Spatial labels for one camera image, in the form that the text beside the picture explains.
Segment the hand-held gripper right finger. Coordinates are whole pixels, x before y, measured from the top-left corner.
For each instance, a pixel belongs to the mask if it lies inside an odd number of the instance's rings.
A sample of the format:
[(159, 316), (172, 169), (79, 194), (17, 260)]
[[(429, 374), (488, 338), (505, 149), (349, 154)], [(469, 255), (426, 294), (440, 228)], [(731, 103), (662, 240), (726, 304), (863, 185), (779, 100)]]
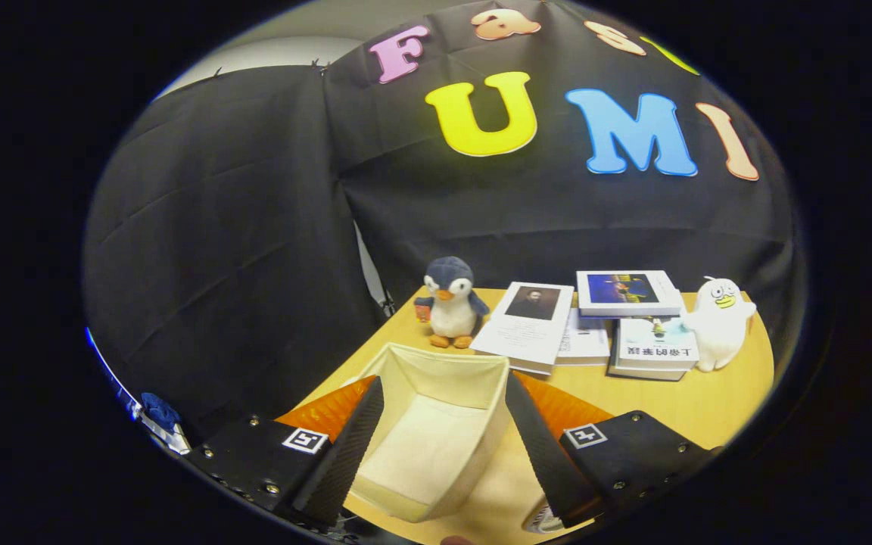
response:
[(723, 451), (699, 446), (642, 410), (613, 415), (516, 370), (506, 380), (506, 408), (548, 506), (565, 528), (619, 519)]

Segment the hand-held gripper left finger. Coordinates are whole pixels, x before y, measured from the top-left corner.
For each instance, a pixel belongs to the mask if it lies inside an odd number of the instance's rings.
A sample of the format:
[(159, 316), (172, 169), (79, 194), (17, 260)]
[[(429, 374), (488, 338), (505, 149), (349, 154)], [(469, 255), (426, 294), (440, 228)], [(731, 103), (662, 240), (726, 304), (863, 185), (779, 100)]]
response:
[(227, 425), (184, 459), (246, 503), (288, 523), (328, 530), (384, 407), (383, 380), (370, 375), (276, 419)]

